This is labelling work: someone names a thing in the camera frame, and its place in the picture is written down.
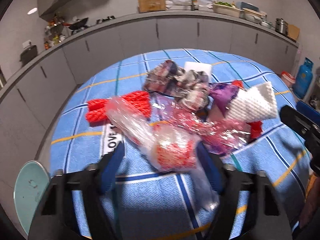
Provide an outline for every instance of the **green vegetable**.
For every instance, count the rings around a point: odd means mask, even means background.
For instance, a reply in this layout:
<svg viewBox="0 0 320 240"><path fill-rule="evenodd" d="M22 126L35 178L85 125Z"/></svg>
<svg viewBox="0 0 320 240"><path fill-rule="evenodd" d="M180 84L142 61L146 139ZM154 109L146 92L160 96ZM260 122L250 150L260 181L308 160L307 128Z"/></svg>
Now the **green vegetable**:
<svg viewBox="0 0 320 240"><path fill-rule="evenodd" d="M232 7L232 5L228 2L216 2L216 4Z"/></svg>

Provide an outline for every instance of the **bucket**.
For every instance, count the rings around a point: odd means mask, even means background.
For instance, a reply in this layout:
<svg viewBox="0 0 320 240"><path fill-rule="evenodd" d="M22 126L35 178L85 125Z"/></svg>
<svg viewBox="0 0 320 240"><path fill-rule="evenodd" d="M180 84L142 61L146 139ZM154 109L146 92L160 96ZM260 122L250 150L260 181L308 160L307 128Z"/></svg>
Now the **bucket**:
<svg viewBox="0 0 320 240"><path fill-rule="evenodd" d="M296 82L296 79L286 71L281 73L281 80L288 88L292 88L293 84Z"/></svg>

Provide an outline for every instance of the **blue plaid tablecloth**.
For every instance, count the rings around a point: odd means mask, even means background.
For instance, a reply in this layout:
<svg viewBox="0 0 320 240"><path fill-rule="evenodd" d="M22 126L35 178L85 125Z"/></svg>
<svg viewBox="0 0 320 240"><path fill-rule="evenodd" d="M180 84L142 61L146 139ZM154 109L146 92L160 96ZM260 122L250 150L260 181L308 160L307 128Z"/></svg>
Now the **blue plaid tablecloth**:
<svg viewBox="0 0 320 240"><path fill-rule="evenodd" d="M83 84L63 110L51 145L51 173L82 170L104 154L106 126L90 126L86 102L140 90L147 71L166 59L179 66L186 61L212 64L212 82L243 80L245 88L271 81L278 108L295 108L292 94L270 69L244 57L196 49L171 49L140 54L107 67ZM153 113L149 122L159 121ZM303 207L309 174L309 156L301 138L279 118L263 122L263 135L225 158L242 171L265 170L283 202L293 226ZM202 239L213 212L198 209L189 174L158 174L133 143L124 140L126 155L113 190L101 198L106 214L120 239ZM242 192L231 238L239 235L248 194ZM74 192L77 220L84 236L90 236L82 196Z"/></svg>

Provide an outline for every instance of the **blue gas tank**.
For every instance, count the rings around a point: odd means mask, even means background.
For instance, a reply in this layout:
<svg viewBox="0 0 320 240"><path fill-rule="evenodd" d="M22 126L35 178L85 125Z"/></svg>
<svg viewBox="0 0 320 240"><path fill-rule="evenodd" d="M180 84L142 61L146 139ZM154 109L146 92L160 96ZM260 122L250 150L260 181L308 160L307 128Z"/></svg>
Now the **blue gas tank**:
<svg viewBox="0 0 320 240"><path fill-rule="evenodd" d="M304 98L312 81L312 67L313 62L306 58L304 64L299 68L296 83L293 86L293 92L300 99Z"/></svg>

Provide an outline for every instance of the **metal bolt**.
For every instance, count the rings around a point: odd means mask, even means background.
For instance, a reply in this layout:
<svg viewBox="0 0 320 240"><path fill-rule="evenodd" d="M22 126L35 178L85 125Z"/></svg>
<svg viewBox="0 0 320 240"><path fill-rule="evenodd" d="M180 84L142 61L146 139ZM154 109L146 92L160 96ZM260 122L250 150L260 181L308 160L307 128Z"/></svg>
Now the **metal bolt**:
<svg viewBox="0 0 320 240"><path fill-rule="evenodd" d="M266 172L265 171L257 171L257 175L260 177L266 177Z"/></svg>
<svg viewBox="0 0 320 240"><path fill-rule="evenodd" d="M56 171L54 172L54 175L55 175L55 176L62 176L62 175L63 175L63 170L56 170Z"/></svg>
<svg viewBox="0 0 320 240"><path fill-rule="evenodd" d="M98 165L96 163L90 163L85 169L87 171L96 170L98 168Z"/></svg>
<svg viewBox="0 0 320 240"><path fill-rule="evenodd" d="M232 164L225 164L223 165L223 167L227 170L227 171L235 171L237 168L232 165Z"/></svg>

